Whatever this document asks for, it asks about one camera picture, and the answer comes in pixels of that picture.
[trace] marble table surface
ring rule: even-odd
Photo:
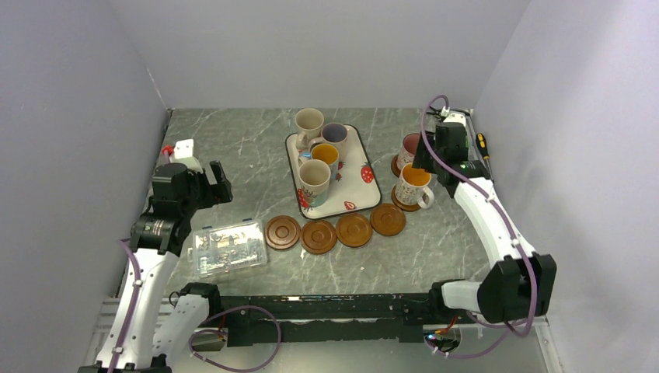
[[[377,178],[382,202],[391,202],[396,177],[390,162],[405,134],[419,131],[416,109],[320,109],[326,123],[355,126]],[[277,215],[290,215],[300,226],[306,220],[298,209],[284,139],[295,132],[298,109],[185,109],[174,110],[164,144],[193,138],[195,155],[207,169],[219,160],[233,186],[233,202],[198,211],[192,229],[221,227],[245,218],[265,225]],[[167,285],[167,293],[191,281],[217,284],[223,295],[320,295],[427,292],[435,281],[482,280],[488,263],[483,244],[462,209],[436,180],[432,208],[406,213],[407,225],[395,237],[374,233],[359,249],[337,242],[323,256],[305,253],[300,243],[288,251],[268,248],[268,263],[216,274],[195,276],[187,248]],[[336,224],[338,218],[328,219]]]

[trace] round wooden coaster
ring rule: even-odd
[[[302,227],[302,247],[311,254],[327,253],[334,245],[336,230],[328,221],[310,221]]]
[[[266,225],[266,242],[275,250],[290,249],[299,239],[300,224],[290,216],[275,216]]]
[[[419,204],[413,204],[411,206],[408,204],[401,204],[400,201],[396,199],[396,187],[393,187],[392,189],[392,202],[394,205],[400,207],[401,210],[407,212],[414,212],[421,209],[421,206],[419,206]]]
[[[392,158],[392,173],[396,175],[396,177],[400,176],[400,169],[398,168],[398,165],[396,164],[398,162],[398,155],[394,155]]]
[[[405,228],[405,214],[393,204],[381,204],[371,212],[371,225],[381,235],[397,235]]]
[[[344,215],[336,223],[336,236],[345,246],[357,248],[371,239],[371,222],[362,214]]]

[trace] purple mug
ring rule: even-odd
[[[348,129],[341,123],[328,123],[320,131],[320,137],[309,142],[309,150],[318,144],[330,144],[339,151],[339,160],[343,161],[348,153]]]

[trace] white mug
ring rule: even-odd
[[[408,134],[403,139],[403,146],[400,148],[398,158],[396,159],[396,167],[398,169],[403,169],[407,163],[412,163],[414,155],[417,153],[420,137],[420,134]]]
[[[430,173],[423,169],[415,169],[412,163],[407,163],[400,170],[396,183],[396,199],[401,204],[409,206],[418,204],[421,208],[429,208],[434,203],[434,194],[428,187],[431,179]]]
[[[320,135],[323,122],[325,122],[325,117],[320,110],[306,108],[298,111],[295,114],[295,126],[298,128],[298,139],[295,142],[295,147],[300,150],[308,149],[309,141]]]
[[[320,159],[311,159],[300,166],[300,197],[310,207],[324,204],[329,194],[332,171]]]
[[[339,151],[339,161],[344,161],[348,153],[348,129],[341,123],[328,123],[320,131],[320,137],[309,142],[309,149],[317,144],[329,144]]]

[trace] mug handle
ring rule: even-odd
[[[428,202],[424,200],[424,196],[428,197]],[[432,190],[429,187],[424,186],[424,193],[421,194],[421,197],[419,197],[417,203],[421,208],[429,208],[432,206],[434,203],[434,193],[432,193]]]
[[[314,138],[312,140],[309,140],[309,151],[311,151],[311,149],[313,149],[314,146],[322,143],[323,143],[323,138]]]
[[[295,147],[298,149],[305,148],[304,143],[306,141],[307,134],[302,132],[298,134],[298,139],[295,141]]]
[[[311,160],[311,153],[309,152],[302,152],[298,156],[298,167],[301,167],[304,165],[307,161]]]

